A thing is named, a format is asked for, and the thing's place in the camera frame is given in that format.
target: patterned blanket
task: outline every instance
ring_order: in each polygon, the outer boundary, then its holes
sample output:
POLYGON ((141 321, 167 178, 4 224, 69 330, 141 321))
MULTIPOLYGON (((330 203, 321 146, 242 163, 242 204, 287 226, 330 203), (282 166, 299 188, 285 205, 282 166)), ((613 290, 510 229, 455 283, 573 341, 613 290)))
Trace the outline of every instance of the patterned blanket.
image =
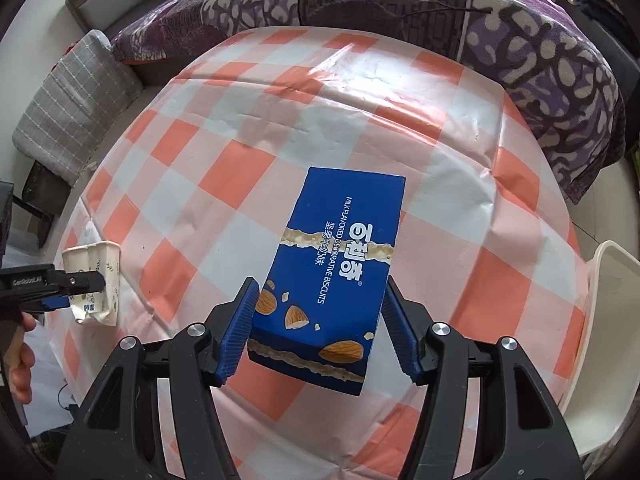
POLYGON ((114 53, 125 62, 199 56, 270 25, 376 32, 500 83, 574 203, 624 153, 624 104, 609 65, 550 0, 169 0, 121 31, 114 53))

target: gray plaid cushion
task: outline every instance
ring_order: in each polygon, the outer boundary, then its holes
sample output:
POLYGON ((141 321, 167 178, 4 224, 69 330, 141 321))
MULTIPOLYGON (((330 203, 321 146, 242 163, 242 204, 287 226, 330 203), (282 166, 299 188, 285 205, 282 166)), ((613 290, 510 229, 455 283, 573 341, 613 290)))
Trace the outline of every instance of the gray plaid cushion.
POLYGON ((14 145, 73 185, 141 91, 131 67, 113 58, 107 37, 91 30, 44 80, 18 122, 14 145))

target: blue biscuit box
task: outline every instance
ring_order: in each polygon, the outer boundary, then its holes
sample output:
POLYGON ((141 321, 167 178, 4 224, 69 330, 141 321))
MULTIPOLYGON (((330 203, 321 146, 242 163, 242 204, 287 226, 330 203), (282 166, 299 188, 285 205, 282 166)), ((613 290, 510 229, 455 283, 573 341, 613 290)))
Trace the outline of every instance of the blue biscuit box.
POLYGON ((360 394, 403 193, 403 176, 309 169, 256 305, 253 361, 360 394))

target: checkered tablecloth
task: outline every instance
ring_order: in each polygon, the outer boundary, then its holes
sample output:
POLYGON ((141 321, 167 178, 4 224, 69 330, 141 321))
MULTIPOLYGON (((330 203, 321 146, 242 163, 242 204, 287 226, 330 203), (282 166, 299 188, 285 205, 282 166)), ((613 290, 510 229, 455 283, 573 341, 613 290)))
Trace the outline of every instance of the checkered tablecloth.
MULTIPOLYGON (((98 169, 62 250, 122 245, 118 326, 49 315, 78 399, 116 341, 166 338, 262 284, 310 166, 406 177, 391 274, 463 335, 513 334, 556 399, 584 320, 585 263, 554 176, 502 88, 416 46, 364 32, 260 28, 192 63, 98 169)), ((424 399, 378 325, 361 396, 242 357, 213 391, 242 480, 397 477, 424 399)), ((168 385, 162 430, 180 471, 168 385)), ((472 382, 458 473, 477 426, 472 382)))

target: broken almond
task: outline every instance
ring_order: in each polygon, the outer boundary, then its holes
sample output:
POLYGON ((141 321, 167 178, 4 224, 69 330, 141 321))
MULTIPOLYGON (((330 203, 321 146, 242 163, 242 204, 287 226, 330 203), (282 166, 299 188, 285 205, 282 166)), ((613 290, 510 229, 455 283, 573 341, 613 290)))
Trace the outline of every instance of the broken almond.
POLYGON ((304 311, 295 305, 291 305, 284 317, 284 328, 302 328, 309 324, 309 318, 304 311))
POLYGON ((277 306, 276 297, 266 289, 261 290, 258 303, 255 304, 255 311, 268 316, 275 312, 277 306))
POLYGON ((326 361, 347 365, 362 359, 364 348, 357 341, 338 341, 325 346, 318 355, 326 361))

